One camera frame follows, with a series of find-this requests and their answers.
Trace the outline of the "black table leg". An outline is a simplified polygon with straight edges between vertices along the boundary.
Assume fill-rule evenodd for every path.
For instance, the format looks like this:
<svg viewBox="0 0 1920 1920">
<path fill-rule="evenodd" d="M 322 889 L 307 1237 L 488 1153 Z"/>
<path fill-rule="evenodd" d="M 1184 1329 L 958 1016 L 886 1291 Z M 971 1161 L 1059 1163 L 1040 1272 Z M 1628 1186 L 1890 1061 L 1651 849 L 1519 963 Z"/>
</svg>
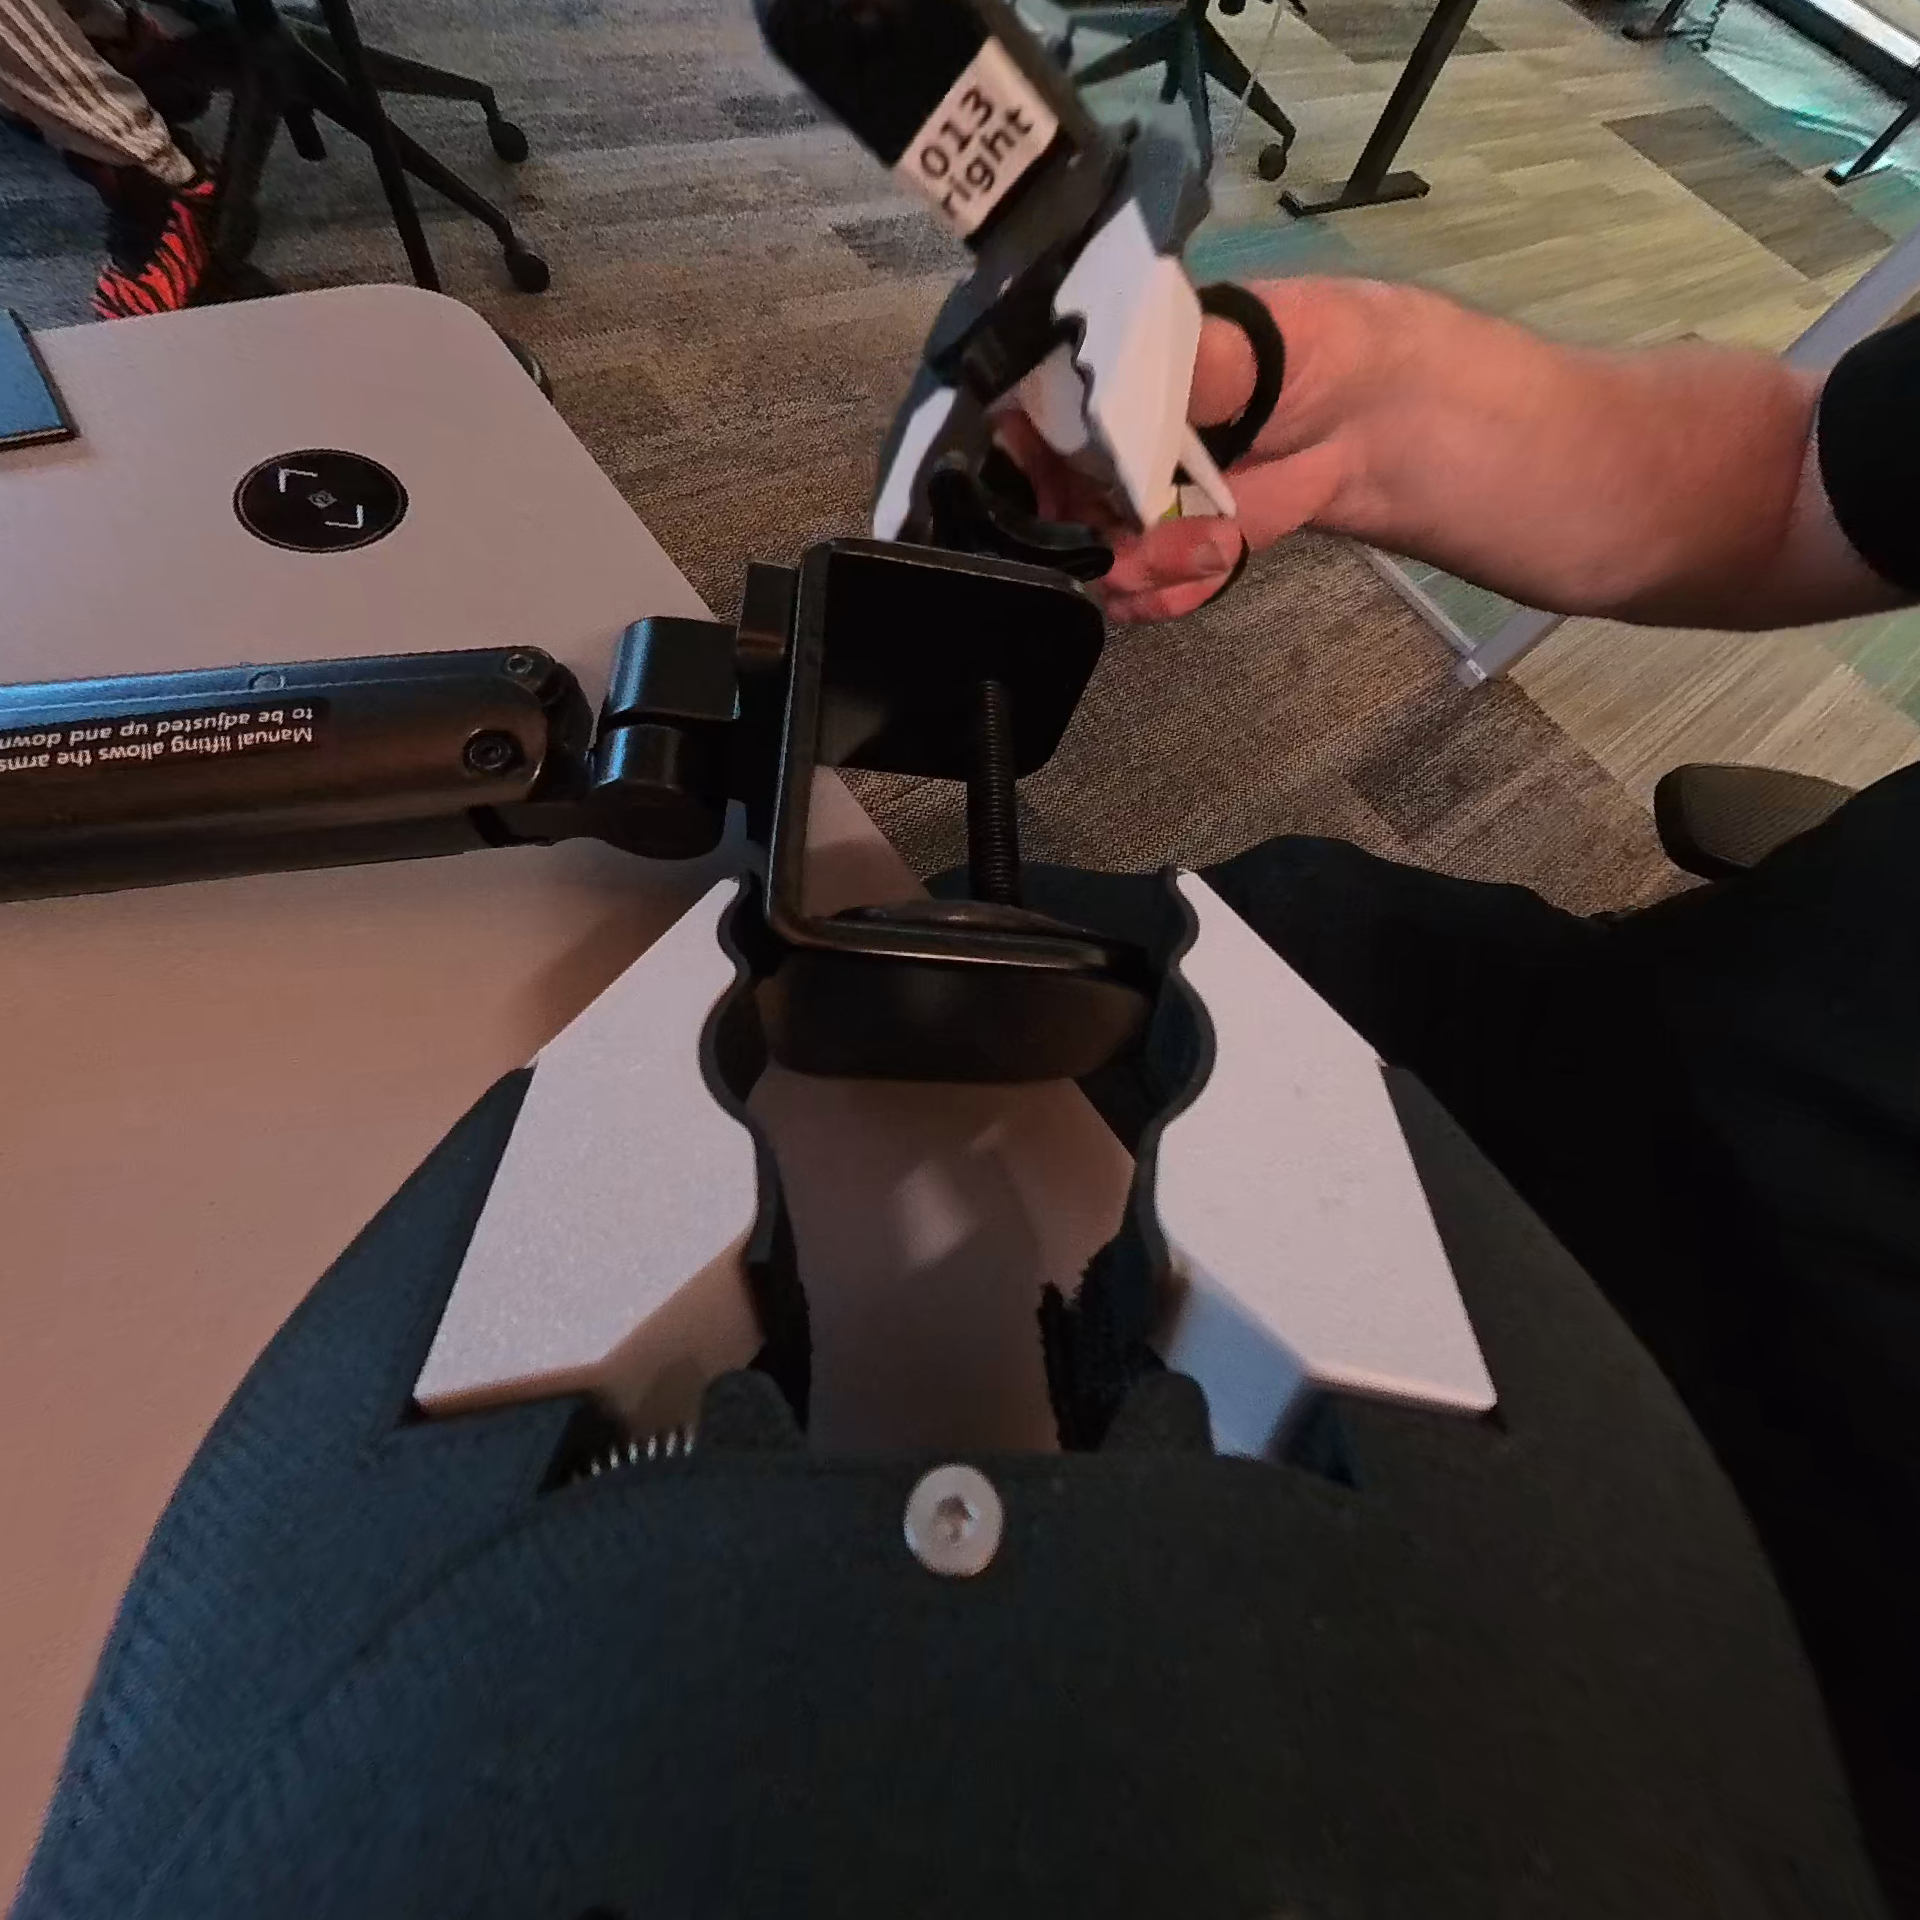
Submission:
<svg viewBox="0 0 1920 1920">
<path fill-rule="evenodd" d="M 1419 40 L 1412 43 L 1354 169 L 1331 191 L 1286 187 L 1280 192 L 1280 210 L 1290 221 L 1306 223 L 1344 210 L 1383 209 L 1430 198 L 1431 184 L 1418 173 L 1398 169 L 1394 161 L 1401 157 L 1408 134 L 1427 109 L 1434 85 L 1451 59 L 1475 13 L 1478 2 L 1431 6 Z"/>
</svg>

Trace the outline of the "black pole stand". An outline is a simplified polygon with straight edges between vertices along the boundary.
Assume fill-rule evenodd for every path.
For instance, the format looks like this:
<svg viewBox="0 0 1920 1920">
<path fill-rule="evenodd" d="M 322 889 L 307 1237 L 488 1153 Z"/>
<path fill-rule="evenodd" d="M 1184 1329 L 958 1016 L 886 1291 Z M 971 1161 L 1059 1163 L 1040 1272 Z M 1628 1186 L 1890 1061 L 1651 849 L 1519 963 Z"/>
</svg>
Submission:
<svg viewBox="0 0 1920 1920">
<path fill-rule="evenodd" d="M 530 145 L 526 134 L 499 109 L 491 85 L 369 48 L 350 2 L 320 2 L 320 19 L 331 42 L 329 63 L 350 103 L 344 127 L 369 147 L 414 283 L 430 296 L 441 293 L 440 262 L 428 242 L 414 198 L 414 182 L 420 182 L 494 237 L 504 267 L 519 293 L 529 298 L 547 296 L 553 281 L 551 270 L 519 239 L 513 221 L 420 143 L 401 134 L 387 109 L 391 90 L 406 99 L 479 105 L 488 121 L 494 157 L 508 165 L 523 165 Z"/>
</svg>

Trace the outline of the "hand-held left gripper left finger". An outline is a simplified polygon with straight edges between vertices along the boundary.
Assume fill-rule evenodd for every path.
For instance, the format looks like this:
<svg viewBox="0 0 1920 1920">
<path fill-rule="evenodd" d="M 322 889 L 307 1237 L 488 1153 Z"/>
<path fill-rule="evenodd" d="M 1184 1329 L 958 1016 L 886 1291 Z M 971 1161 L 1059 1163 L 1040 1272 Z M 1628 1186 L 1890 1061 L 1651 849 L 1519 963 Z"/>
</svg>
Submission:
<svg viewBox="0 0 1920 1920">
<path fill-rule="evenodd" d="M 759 1352 L 755 1144 L 703 1064 L 734 901 L 715 883 L 535 1056 L 416 1381 L 425 1415 L 582 1395 L 666 1448 Z"/>
</svg>

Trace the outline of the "black wheeled office chair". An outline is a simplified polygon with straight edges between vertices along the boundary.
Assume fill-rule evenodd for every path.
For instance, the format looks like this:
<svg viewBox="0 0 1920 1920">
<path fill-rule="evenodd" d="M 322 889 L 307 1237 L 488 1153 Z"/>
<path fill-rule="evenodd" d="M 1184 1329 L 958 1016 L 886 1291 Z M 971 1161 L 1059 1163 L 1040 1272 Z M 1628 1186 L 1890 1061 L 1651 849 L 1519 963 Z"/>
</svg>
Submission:
<svg viewBox="0 0 1920 1920">
<path fill-rule="evenodd" d="M 472 105 L 484 117 L 494 157 L 522 165 L 530 152 L 526 134 L 505 117 L 491 85 L 369 47 L 348 2 L 235 2 L 224 13 L 232 26 L 222 73 L 232 109 L 211 242 L 222 272 L 251 293 L 264 287 L 251 255 L 274 139 L 286 135 L 297 159 L 320 162 L 327 157 L 320 125 L 331 125 L 372 159 L 391 226 L 418 289 L 441 290 L 440 263 L 414 198 L 414 186 L 425 186 L 494 237 L 518 290 L 547 293 L 551 270 L 519 239 L 513 217 L 403 134 L 390 112 L 390 99 Z"/>
<path fill-rule="evenodd" d="M 1278 184 L 1290 169 L 1296 125 L 1217 26 L 1236 17 L 1243 2 L 1128 2 L 1070 6 L 1050 53 L 1078 88 L 1104 88 L 1160 69 L 1160 101 L 1183 105 L 1199 169 L 1209 177 L 1217 161 L 1211 94 L 1234 101 L 1236 117 L 1254 115 L 1267 128 L 1256 175 Z"/>
</svg>

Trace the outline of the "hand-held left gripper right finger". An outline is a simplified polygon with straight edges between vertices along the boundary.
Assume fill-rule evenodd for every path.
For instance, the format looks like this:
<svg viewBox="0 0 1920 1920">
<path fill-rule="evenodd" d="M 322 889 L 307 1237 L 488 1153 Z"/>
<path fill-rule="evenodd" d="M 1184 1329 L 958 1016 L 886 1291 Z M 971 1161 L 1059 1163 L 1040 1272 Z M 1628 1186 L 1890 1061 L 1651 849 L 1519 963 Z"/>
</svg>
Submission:
<svg viewBox="0 0 1920 1920">
<path fill-rule="evenodd" d="M 1497 1391 L 1374 1047 L 1214 888 L 1172 881 L 1211 1055 L 1160 1134 L 1158 1353 L 1223 1457 L 1278 1458 L 1315 1392 L 1481 1417 Z"/>
</svg>

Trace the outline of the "black round table disc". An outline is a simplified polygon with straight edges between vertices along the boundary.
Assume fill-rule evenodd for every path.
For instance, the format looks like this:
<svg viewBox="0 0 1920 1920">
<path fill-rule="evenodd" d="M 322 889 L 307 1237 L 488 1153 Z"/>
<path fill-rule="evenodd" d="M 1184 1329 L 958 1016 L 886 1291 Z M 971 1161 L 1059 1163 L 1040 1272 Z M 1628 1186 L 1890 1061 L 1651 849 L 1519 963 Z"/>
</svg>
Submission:
<svg viewBox="0 0 1920 1920">
<path fill-rule="evenodd" d="M 394 536 L 410 513 L 410 495 L 390 467 L 364 454 L 296 448 L 250 470 L 232 505 L 254 539 L 326 559 Z"/>
</svg>

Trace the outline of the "person's right hand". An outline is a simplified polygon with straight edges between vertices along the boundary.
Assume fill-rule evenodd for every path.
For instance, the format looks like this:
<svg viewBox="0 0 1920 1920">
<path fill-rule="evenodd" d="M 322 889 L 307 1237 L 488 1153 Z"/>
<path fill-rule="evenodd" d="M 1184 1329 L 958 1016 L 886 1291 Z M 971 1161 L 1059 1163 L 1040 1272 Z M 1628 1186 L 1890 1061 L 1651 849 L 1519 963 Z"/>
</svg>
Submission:
<svg viewBox="0 0 1920 1920">
<path fill-rule="evenodd" d="M 1419 368 L 1418 333 L 1449 309 L 1404 287 L 1367 280 L 1267 280 L 1227 283 L 1242 309 L 1260 304 L 1286 351 L 1280 397 L 1248 451 L 1223 465 L 1233 515 L 1172 513 L 1146 526 L 1119 509 L 1009 405 L 994 423 L 1003 451 L 1047 522 L 1075 522 L 1111 549 L 1096 595 L 1111 619 L 1186 618 L 1243 575 L 1248 561 L 1300 533 L 1412 549 L 1408 482 L 1392 475 L 1424 410 L 1408 381 Z"/>
</svg>

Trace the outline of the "black desk clamp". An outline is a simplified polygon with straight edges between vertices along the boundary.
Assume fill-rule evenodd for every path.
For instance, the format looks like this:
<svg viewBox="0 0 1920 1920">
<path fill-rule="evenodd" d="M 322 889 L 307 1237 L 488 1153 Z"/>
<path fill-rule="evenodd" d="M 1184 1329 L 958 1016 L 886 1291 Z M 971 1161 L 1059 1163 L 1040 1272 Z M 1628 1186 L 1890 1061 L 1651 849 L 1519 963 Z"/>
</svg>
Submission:
<svg viewBox="0 0 1920 1920">
<path fill-rule="evenodd" d="M 742 905 L 761 1037 L 793 1072 L 1023 1086 L 1124 1053 L 1158 997 L 1139 944 L 1024 896 L 1017 784 L 1060 746 L 1107 630 L 1070 575 L 880 539 L 758 568 L 737 625 L 732 774 L 759 879 Z M 966 794 L 956 898 L 807 905 L 819 774 Z"/>
</svg>

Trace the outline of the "person's right forearm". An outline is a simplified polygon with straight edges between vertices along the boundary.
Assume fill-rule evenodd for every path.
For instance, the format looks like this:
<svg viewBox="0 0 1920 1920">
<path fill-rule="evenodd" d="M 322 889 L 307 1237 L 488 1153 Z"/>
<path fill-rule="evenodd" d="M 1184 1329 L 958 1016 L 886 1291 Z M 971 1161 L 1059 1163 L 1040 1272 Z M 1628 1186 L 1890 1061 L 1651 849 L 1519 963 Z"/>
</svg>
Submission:
<svg viewBox="0 0 1920 1920">
<path fill-rule="evenodd" d="M 1836 374 L 1609 353 L 1457 312 L 1404 551 L 1561 615 L 1760 634 L 1916 605 L 1844 517 Z"/>
</svg>

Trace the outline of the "black rectangular table plate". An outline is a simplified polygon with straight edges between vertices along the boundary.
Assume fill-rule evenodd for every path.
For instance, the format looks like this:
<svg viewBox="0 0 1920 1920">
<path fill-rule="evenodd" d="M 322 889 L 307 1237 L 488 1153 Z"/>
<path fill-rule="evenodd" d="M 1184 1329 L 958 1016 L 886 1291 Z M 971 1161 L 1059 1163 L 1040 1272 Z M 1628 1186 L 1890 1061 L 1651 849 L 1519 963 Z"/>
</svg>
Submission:
<svg viewBox="0 0 1920 1920">
<path fill-rule="evenodd" d="M 23 318 L 3 309 L 3 451 L 68 445 L 78 429 Z"/>
</svg>

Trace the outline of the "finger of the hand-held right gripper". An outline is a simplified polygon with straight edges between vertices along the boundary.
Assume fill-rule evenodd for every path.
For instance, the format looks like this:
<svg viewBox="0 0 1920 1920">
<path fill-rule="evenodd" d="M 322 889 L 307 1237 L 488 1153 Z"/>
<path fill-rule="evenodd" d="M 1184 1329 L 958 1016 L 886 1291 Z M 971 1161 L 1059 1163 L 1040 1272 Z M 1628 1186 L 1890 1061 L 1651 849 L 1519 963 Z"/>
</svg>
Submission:
<svg viewBox="0 0 1920 1920">
<path fill-rule="evenodd" d="M 1046 445 L 1139 530 L 1184 513 L 1234 520 L 1233 489 L 1190 419 L 1202 306 L 1140 209 L 1094 230 L 1050 318 L 1059 343 L 1042 360 Z"/>
<path fill-rule="evenodd" d="M 887 431 L 872 538 L 958 546 L 950 493 L 969 473 L 969 399 L 946 383 L 915 383 Z"/>
</svg>

